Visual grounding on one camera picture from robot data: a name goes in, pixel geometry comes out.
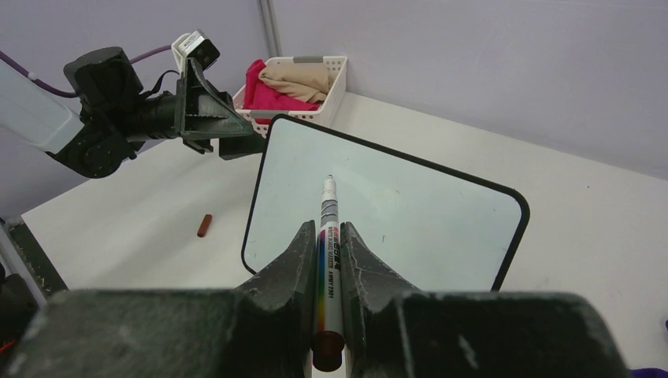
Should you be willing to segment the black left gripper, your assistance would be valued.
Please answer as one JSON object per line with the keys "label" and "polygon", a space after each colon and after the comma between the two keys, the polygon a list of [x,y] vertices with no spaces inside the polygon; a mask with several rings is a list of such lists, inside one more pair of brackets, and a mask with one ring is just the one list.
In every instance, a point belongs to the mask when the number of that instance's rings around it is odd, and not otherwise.
{"label": "black left gripper", "polygon": [[148,98],[124,119],[124,136],[130,142],[182,139],[199,154],[213,153],[230,161],[265,150],[265,137],[254,133],[251,122],[240,116],[229,93],[218,91],[204,76],[194,58],[177,81],[176,96],[168,91]]}

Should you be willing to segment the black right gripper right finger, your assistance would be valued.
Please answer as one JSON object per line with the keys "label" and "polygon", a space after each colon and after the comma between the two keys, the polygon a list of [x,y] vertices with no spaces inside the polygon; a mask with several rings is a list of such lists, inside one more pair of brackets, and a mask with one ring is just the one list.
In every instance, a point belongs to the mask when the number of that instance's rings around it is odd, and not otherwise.
{"label": "black right gripper right finger", "polygon": [[349,377],[627,377],[599,313],[563,292],[421,291],[341,226]]}

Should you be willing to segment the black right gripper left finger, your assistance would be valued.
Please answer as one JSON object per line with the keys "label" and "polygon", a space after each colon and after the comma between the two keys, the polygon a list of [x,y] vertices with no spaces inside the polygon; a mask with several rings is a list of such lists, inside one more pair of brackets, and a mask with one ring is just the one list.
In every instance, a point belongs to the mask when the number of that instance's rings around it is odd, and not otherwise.
{"label": "black right gripper left finger", "polygon": [[308,377],[316,230],[233,289],[56,294],[4,377]]}

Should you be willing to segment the white whiteboard marker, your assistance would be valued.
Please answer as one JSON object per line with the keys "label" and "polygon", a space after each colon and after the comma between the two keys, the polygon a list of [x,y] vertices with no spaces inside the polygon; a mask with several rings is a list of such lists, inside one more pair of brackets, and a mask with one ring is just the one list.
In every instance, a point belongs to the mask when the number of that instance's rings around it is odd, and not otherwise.
{"label": "white whiteboard marker", "polygon": [[325,178],[321,196],[320,231],[317,238],[316,320],[311,338],[313,365],[333,372],[343,360],[343,310],[339,207],[336,181]]}

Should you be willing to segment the brown marker cap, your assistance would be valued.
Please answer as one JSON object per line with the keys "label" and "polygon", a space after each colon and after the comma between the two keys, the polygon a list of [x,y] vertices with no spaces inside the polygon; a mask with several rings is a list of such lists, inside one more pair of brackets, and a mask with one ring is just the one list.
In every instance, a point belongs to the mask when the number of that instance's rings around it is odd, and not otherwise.
{"label": "brown marker cap", "polygon": [[196,233],[196,235],[199,238],[202,238],[206,235],[206,233],[208,232],[208,229],[211,225],[212,220],[213,220],[213,215],[212,214],[206,214],[203,217],[203,219],[201,221],[201,224],[199,225],[199,228],[198,228],[197,233]]}

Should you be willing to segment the black framed whiteboard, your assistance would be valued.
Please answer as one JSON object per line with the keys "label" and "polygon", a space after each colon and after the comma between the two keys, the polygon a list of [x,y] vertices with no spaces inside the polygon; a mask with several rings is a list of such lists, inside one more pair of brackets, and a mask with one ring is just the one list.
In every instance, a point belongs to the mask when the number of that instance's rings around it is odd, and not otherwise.
{"label": "black framed whiteboard", "polygon": [[276,117],[266,141],[241,254],[249,271],[319,220],[331,176],[340,221],[414,286],[501,287],[529,222],[516,190],[290,117]]}

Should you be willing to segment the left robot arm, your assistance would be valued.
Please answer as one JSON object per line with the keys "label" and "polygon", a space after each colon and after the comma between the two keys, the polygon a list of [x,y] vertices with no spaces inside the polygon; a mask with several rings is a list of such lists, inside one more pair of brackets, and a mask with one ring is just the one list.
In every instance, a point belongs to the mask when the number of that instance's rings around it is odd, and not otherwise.
{"label": "left robot arm", "polygon": [[210,48],[183,59],[176,92],[145,90],[118,46],[85,54],[64,72],[81,110],[7,55],[1,60],[1,126],[81,176],[98,179],[135,159],[150,140],[180,139],[199,153],[233,160],[261,153],[265,139],[205,78],[218,58]]}

